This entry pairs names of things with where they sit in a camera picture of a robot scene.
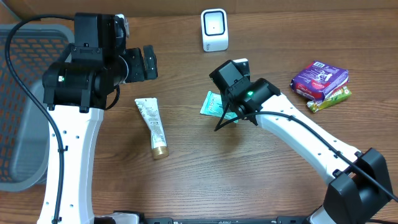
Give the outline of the white tube gold cap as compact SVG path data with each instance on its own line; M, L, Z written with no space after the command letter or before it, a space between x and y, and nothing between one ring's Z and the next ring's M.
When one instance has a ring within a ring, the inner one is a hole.
M157 98L137 98L134 101L149 128L153 158L163 159L167 157L169 150L167 149Z

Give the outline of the teal wipes packet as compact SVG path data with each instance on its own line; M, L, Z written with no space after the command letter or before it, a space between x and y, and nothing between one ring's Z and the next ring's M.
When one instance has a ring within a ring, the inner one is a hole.
M208 116L222 117L224 112L221 95L209 91L203 102L200 113Z

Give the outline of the red purple pad package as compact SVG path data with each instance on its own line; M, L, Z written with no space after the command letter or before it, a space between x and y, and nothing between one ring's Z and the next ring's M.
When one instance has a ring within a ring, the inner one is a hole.
M291 89L309 100L321 102L349 82L349 71L318 60L299 72L290 82Z

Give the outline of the green yellow juice carton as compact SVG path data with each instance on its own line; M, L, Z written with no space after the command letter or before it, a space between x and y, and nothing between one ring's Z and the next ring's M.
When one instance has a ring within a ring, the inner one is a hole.
M322 102L308 101L307 107L313 113L319 110L329 108L333 105L347 100L352 95L351 90L347 86L336 89L330 96L326 97Z

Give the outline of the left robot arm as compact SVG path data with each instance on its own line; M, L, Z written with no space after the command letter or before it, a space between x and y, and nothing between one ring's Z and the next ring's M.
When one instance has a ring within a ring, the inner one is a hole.
M144 222L136 212L93 213L91 185L98 132L107 97L124 83L158 76L152 46L127 49L129 25L122 14L78 13L75 41L44 73L50 130L44 204L39 223Z

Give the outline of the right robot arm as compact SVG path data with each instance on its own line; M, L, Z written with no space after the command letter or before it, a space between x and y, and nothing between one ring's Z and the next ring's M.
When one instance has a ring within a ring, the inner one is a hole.
M302 114L271 82L250 80L248 60L227 60L209 77L224 111L270 131L303 157L327 186L325 199L296 223L367 223L394 195L384 156L361 152Z

